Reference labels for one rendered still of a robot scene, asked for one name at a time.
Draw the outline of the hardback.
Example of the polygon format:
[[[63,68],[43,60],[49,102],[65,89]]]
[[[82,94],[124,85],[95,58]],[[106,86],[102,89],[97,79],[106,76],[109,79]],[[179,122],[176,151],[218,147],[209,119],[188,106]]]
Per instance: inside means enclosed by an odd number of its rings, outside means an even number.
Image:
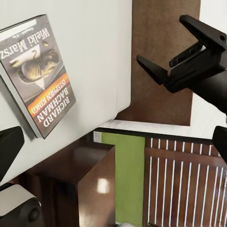
[[[47,15],[0,30],[0,78],[36,138],[45,140],[76,103]]]

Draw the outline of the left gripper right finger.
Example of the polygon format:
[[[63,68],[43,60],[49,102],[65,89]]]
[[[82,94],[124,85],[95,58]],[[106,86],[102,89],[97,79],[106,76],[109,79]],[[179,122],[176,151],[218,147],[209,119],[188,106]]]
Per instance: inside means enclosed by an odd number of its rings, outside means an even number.
[[[227,128],[222,126],[216,126],[212,143],[224,159],[227,164]]]

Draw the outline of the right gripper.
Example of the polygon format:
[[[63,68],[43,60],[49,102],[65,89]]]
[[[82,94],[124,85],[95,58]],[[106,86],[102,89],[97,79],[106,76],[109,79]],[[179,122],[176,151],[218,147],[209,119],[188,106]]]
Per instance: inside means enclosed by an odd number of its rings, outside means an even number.
[[[187,87],[212,105],[225,101],[227,34],[189,15],[181,15],[179,19],[206,48],[172,69],[170,76],[166,69],[138,55],[139,65],[158,85],[164,84],[171,93]]]

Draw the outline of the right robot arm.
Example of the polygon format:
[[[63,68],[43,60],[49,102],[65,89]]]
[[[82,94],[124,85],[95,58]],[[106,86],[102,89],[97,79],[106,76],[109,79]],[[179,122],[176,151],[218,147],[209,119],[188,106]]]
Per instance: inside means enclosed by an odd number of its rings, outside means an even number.
[[[139,65],[169,92],[187,87],[227,114],[227,34],[189,15],[179,19],[199,41],[170,60],[170,76],[166,69],[138,55]]]

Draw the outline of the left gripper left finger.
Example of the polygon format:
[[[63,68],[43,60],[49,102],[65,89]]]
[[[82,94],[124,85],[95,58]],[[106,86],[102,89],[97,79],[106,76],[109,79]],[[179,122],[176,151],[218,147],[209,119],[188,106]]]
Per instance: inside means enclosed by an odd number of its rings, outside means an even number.
[[[0,183],[25,143],[20,126],[0,131]]]

